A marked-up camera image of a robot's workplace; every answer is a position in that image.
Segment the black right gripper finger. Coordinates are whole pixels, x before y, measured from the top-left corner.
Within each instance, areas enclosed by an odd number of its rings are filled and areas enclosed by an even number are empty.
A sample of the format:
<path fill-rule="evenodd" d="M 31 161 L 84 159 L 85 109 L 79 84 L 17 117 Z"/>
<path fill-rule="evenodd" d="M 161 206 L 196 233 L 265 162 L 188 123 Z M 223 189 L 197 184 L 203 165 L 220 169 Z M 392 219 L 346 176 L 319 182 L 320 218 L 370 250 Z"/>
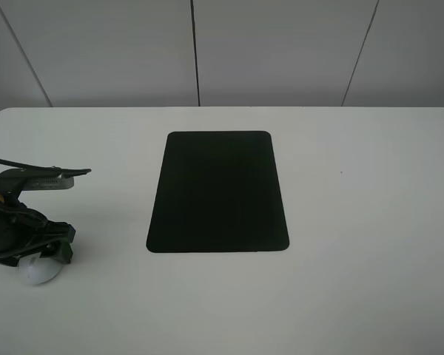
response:
<path fill-rule="evenodd" d="M 69 223 L 49 221 L 44 230 L 44 239 L 48 243 L 71 244 L 74 241 L 75 233 L 76 230 Z"/>

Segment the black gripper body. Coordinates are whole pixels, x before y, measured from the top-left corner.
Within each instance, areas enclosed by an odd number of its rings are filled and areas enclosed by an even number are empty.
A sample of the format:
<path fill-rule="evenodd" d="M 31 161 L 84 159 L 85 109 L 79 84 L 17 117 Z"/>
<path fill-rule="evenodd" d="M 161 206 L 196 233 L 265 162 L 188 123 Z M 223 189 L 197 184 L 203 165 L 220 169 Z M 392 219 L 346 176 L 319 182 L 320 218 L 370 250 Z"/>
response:
<path fill-rule="evenodd" d="M 8 169 L 0 173 L 0 265 L 17 266 L 22 250 L 48 219 L 19 201 L 30 180 L 44 177 L 37 169 Z"/>

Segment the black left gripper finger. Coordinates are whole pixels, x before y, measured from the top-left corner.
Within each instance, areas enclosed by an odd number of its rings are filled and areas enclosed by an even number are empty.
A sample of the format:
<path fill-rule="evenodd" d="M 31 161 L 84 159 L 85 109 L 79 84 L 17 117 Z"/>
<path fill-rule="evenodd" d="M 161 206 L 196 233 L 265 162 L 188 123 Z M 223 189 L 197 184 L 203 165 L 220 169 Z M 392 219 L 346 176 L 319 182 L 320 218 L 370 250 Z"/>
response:
<path fill-rule="evenodd" d="M 73 258 L 71 244 L 67 242 L 48 244 L 40 254 L 40 258 L 54 260 L 62 265 L 69 265 Z"/>

